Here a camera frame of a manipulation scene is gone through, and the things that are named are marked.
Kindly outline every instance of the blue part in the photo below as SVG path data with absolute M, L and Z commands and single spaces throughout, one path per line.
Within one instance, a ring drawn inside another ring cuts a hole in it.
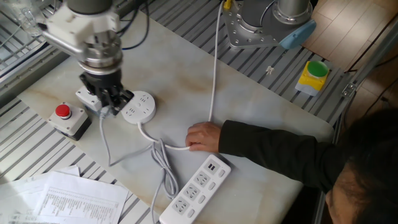
M 281 40 L 279 44 L 285 49 L 293 49 L 304 43 L 304 41 L 307 40 L 315 30 L 316 26 L 317 23 L 313 19 L 310 19 L 304 25 Z

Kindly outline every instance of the white tabletop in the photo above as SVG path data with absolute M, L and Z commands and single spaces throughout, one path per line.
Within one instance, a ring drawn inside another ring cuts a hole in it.
M 145 15 L 140 13 L 123 37 L 123 46 L 141 40 Z M 151 21 L 147 40 L 138 48 L 124 52 L 123 85 L 131 91 L 147 91 L 155 97 L 157 112 L 144 125 L 154 138 L 167 144 L 184 146 L 187 128 L 206 121 L 210 107 L 214 58 L 193 44 Z M 226 119 L 285 129 L 297 134 L 329 141 L 333 128 L 323 120 L 291 104 L 270 90 L 219 62 L 214 121 Z M 69 58 L 33 84 L 19 98 L 41 117 L 47 119 L 63 101 L 82 106 L 75 92 L 82 86 L 82 73 L 74 58 Z M 102 145 L 99 121 L 74 142 L 94 161 L 107 167 L 107 153 Z M 121 114 L 104 122 L 112 160 L 115 161 L 147 146 L 136 126 Z M 169 158 L 179 177 L 180 186 L 207 158 L 205 152 L 171 151 Z M 245 158 L 223 155 L 233 168 L 231 175 L 198 217 L 198 223 L 279 223 L 289 210 L 302 184 L 260 167 Z M 126 159 L 106 170 L 118 181 L 150 204 L 160 181 L 161 171 L 149 152 Z M 161 213 L 170 203 L 163 191 L 156 203 Z

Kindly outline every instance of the metal bracket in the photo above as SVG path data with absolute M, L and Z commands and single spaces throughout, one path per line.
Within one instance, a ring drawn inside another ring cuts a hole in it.
M 346 85 L 343 92 L 341 92 L 341 96 L 344 98 L 351 98 L 354 95 L 356 89 L 357 85 L 355 85 L 354 83 L 349 83 Z
M 271 35 L 267 35 L 262 27 L 249 27 L 242 19 L 239 8 L 232 4 L 231 9 L 223 8 L 223 17 L 226 30 L 228 31 L 229 42 L 232 47 L 239 49 L 256 47 L 275 47 L 279 43 Z

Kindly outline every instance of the black jacket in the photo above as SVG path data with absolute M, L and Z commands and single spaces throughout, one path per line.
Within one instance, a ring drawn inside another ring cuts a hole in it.
M 312 136 L 298 136 L 235 121 L 221 129 L 220 153 L 241 156 L 324 192 L 333 188 L 344 161 L 341 149 Z

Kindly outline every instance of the document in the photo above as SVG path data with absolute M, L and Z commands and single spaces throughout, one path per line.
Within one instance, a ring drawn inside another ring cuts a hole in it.
M 7 224 L 97 224 L 89 218 L 51 217 L 42 215 L 10 215 Z
M 51 173 L 61 172 L 80 176 L 79 167 L 71 166 L 0 185 L 0 223 L 6 223 L 5 217 L 15 213 L 32 214 Z
M 118 224 L 127 193 L 118 185 L 53 173 L 33 214 L 94 218 L 99 224 Z

